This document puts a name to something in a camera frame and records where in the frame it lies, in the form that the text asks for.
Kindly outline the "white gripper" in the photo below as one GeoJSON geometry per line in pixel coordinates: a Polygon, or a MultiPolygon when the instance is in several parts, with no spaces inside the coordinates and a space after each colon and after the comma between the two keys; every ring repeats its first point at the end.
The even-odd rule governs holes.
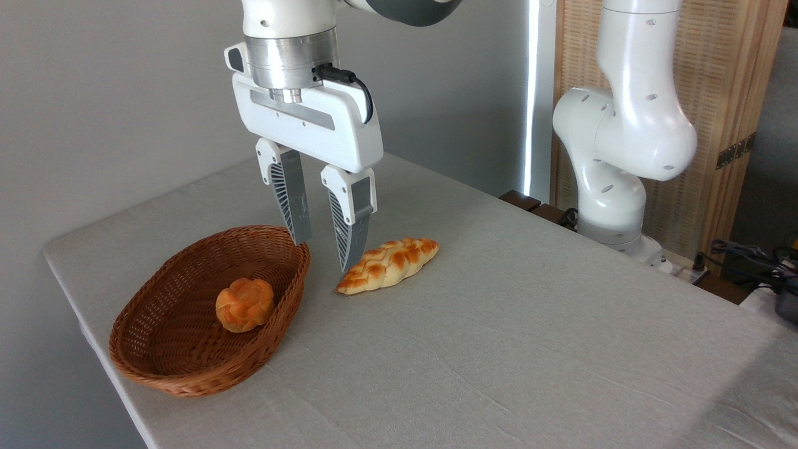
{"type": "Polygon", "coordinates": [[[262,137],[256,151],[263,182],[276,194],[296,245],[312,235],[300,153],[331,164],[323,168],[321,179],[329,191],[341,270],[348,272],[367,250],[370,216],[377,211],[370,168],[383,156],[377,114],[365,123],[370,103],[363,90],[331,80],[302,89],[299,103],[278,102],[251,77],[244,43],[225,49],[224,58],[233,73],[232,87],[243,125],[262,137]]]}

